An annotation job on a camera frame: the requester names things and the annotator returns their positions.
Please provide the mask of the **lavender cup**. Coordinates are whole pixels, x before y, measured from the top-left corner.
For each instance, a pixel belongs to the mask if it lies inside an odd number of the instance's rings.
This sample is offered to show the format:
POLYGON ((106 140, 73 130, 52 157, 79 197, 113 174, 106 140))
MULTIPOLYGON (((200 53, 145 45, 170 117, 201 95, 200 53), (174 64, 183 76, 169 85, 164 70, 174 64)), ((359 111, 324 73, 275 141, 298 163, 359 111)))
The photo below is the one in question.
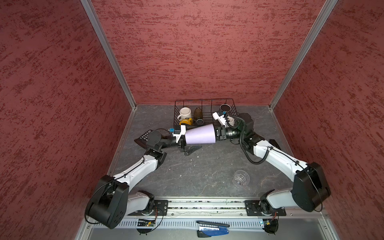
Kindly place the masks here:
POLYGON ((210 124, 187 130, 185 139, 187 145, 214 144, 216 142, 214 125, 210 124))

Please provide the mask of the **tall white faceted mug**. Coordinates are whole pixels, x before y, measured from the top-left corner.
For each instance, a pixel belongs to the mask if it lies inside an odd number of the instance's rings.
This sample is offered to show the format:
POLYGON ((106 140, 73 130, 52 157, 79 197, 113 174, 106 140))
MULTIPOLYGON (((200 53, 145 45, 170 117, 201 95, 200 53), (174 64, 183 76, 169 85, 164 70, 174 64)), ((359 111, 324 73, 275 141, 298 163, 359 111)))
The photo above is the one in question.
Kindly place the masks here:
POLYGON ((229 125, 234 126, 235 125, 235 119, 233 117, 228 116, 227 122, 229 125))

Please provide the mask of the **white cup teal outside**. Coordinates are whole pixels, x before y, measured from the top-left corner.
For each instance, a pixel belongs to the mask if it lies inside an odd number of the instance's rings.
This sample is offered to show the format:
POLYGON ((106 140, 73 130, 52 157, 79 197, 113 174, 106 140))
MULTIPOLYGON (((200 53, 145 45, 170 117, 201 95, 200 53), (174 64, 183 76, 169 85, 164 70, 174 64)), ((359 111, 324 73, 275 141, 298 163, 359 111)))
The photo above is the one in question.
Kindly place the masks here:
POLYGON ((198 120, 196 120, 196 125, 197 126, 202 126, 202 125, 204 125, 204 120, 203 119, 198 119, 198 120))

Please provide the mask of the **black mug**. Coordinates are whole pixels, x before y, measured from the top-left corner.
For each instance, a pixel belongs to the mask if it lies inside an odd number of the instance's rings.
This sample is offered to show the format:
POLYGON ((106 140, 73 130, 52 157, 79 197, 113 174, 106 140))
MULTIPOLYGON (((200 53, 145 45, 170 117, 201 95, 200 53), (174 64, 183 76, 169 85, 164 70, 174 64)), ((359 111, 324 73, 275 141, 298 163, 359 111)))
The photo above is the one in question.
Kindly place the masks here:
POLYGON ((220 105, 220 111, 221 112, 229 113, 231 111, 231 109, 232 109, 231 106, 228 104, 220 105))

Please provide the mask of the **yellow mug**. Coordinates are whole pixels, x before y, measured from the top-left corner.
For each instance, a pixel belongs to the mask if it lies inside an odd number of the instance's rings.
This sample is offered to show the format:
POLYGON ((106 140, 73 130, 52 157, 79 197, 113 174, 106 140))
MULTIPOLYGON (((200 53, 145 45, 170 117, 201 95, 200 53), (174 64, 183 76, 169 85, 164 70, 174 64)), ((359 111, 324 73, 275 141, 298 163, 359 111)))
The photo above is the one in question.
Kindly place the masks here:
POLYGON ((192 118, 183 119, 180 121, 180 125, 189 125, 192 126, 194 124, 194 120, 192 118))

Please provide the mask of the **white mug red inside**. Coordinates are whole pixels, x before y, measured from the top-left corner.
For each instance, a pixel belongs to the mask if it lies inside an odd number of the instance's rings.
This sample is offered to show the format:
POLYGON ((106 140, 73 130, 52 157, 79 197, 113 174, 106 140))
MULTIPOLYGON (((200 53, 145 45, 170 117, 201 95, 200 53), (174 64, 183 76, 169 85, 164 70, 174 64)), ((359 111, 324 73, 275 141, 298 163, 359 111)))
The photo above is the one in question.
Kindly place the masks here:
POLYGON ((192 118, 192 110, 190 108, 184 107, 179 110, 179 115, 177 116, 178 121, 190 118, 192 118))

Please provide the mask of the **clear glass cup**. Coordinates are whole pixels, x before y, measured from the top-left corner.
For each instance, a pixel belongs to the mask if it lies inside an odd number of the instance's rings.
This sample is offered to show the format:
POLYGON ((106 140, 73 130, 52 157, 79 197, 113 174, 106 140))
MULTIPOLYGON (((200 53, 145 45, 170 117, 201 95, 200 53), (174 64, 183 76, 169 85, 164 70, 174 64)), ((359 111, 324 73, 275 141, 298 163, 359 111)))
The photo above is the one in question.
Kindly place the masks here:
POLYGON ((243 170, 234 173, 233 183, 235 186, 246 187, 250 182, 250 176, 243 170))

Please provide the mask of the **olive green glass cup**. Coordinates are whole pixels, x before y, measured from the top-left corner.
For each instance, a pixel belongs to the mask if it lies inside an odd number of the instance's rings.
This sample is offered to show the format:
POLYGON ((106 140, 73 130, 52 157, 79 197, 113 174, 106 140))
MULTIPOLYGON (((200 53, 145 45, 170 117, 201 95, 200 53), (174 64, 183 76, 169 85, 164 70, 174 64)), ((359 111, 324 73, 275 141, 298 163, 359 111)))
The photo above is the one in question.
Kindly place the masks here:
POLYGON ((195 121, 203 118, 203 111, 200 107, 196 107, 193 118, 195 121))

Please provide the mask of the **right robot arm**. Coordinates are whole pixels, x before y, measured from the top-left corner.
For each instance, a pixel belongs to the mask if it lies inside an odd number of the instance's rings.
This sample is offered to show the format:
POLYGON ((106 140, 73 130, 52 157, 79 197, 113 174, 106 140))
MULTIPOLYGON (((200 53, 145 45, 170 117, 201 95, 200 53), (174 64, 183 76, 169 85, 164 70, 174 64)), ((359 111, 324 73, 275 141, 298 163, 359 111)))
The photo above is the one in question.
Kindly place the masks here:
POLYGON ((253 131, 251 119, 220 111, 213 113, 213 119, 221 124, 217 129, 218 140, 237 139, 251 164, 267 162, 293 183, 291 188, 265 193, 260 198, 258 211, 270 216, 286 207, 299 207, 306 212, 320 212, 323 209, 323 202, 331 196, 331 189, 319 164, 306 163, 283 152, 275 140, 267 141, 253 131))

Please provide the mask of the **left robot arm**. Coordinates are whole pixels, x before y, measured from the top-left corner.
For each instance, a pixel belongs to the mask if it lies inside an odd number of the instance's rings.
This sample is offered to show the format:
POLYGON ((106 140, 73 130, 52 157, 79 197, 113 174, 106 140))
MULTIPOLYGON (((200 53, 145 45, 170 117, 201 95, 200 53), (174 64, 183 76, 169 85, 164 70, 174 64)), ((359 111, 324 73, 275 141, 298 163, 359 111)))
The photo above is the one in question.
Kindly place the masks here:
POLYGON ((163 136, 159 131, 147 131, 135 140, 145 148, 144 155, 128 169, 114 176, 103 176, 90 198, 84 213, 88 224, 102 224, 114 229, 126 215, 133 213, 157 216, 155 197, 147 191, 132 193, 132 189, 147 175, 157 170, 165 161, 164 148, 179 147, 186 155, 201 146, 186 147, 184 137, 163 136))

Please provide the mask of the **black calculator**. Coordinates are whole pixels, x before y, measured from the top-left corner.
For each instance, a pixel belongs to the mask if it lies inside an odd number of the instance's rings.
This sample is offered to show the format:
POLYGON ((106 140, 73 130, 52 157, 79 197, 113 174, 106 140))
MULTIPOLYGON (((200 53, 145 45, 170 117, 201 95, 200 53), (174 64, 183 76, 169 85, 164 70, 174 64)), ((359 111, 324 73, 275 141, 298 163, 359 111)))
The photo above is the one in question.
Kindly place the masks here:
POLYGON ((134 142, 139 145, 141 148, 146 149, 147 148, 147 142, 149 134, 152 132, 152 130, 146 131, 144 134, 142 134, 139 138, 135 139, 134 142))

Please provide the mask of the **blue black stapler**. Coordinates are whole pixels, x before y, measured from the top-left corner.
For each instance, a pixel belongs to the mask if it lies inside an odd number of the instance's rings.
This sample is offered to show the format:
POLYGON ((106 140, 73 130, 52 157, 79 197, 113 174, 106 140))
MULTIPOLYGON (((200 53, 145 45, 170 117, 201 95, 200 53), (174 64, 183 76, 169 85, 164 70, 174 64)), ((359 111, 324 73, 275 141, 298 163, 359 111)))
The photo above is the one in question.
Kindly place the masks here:
POLYGON ((228 224, 206 221, 196 221, 196 223, 199 225, 199 230, 197 231, 198 238, 223 236, 229 233, 230 225, 228 224))

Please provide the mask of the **left circuit board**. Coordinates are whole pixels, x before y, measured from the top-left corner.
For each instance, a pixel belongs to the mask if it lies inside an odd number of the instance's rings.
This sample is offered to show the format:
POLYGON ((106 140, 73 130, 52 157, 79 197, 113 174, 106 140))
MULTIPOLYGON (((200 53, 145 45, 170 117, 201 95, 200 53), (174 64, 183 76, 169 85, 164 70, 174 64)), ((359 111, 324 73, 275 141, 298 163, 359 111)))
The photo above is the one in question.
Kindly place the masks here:
POLYGON ((146 220, 146 219, 139 219, 138 220, 138 227, 149 227, 154 228, 157 225, 156 220, 146 220))

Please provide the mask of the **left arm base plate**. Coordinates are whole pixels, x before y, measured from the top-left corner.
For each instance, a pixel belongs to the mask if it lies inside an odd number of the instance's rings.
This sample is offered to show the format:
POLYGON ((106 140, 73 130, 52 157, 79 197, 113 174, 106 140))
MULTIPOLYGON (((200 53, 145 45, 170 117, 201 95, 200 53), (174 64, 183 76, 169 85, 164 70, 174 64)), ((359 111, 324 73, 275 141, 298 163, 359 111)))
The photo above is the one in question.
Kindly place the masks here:
POLYGON ((142 211, 143 216, 165 216, 168 211, 168 200, 149 200, 147 207, 142 211))

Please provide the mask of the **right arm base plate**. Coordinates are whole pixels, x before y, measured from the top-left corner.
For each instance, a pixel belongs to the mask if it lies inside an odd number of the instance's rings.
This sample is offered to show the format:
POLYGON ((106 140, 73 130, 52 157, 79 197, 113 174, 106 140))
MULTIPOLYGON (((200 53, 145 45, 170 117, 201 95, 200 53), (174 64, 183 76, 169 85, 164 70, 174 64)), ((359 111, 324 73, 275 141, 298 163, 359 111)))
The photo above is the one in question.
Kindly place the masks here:
POLYGON ((246 200, 244 203, 249 217, 280 217, 287 215, 284 208, 275 209, 266 200, 246 200))

